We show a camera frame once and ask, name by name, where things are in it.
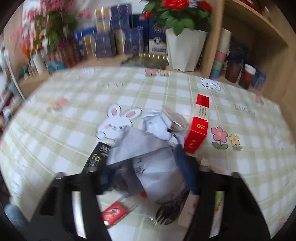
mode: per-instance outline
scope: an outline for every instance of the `red snack wrapper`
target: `red snack wrapper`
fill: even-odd
[[[102,217],[106,226],[113,226],[127,214],[128,211],[120,204],[120,202],[114,202],[102,212]]]
[[[209,97],[201,94],[197,95],[196,110],[184,144],[184,151],[188,153],[193,154],[207,136],[209,102]]]

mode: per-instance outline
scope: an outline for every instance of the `red rose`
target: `red rose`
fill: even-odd
[[[149,18],[150,16],[151,16],[151,12],[146,12],[145,14],[144,14],[144,18]]]
[[[165,7],[170,9],[183,9],[189,5],[189,0],[162,0]]]
[[[202,7],[204,10],[207,10],[208,12],[212,11],[212,6],[208,4],[206,1],[198,1],[197,4]]]

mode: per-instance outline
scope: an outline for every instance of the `checkered tablecloth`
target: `checkered tablecloth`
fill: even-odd
[[[55,173],[81,172],[111,104],[118,103],[122,111],[162,110],[165,104],[189,119],[198,93],[209,96],[210,115],[207,138],[195,155],[242,174],[273,236],[296,202],[295,145],[279,106],[243,89],[177,72],[148,77],[143,68],[123,67],[54,73],[21,107],[2,138],[1,172],[15,202],[30,219]],[[61,98],[68,103],[48,111],[49,103]],[[140,117],[132,123],[141,128]],[[220,139],[214,136],[218,132]],[[107,207],[116,194],[100,200]],[[176,222],[160,229],[149,219],[155,211],[139,206],[109,229],[113,240],[181,240],[185,229]]]

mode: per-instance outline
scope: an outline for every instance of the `white lid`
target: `white lid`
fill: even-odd
[[[253,75],[255,75],[256,72],[257,72],[257,70],[254,67],[252,67],[252,66],[250,66],[248,64],[245,64],[244,69],[245,69],[245,71],[247,71],[247,72],[249,72],[250,74],[253,74]]]

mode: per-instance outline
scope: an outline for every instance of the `stacked cups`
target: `stacked cups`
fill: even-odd
[[[227,50],[229,48],[230,38],[231,32],[223,28],[221,31],[220,42],[216,52],[210,78],[216,79],[219,77]]]

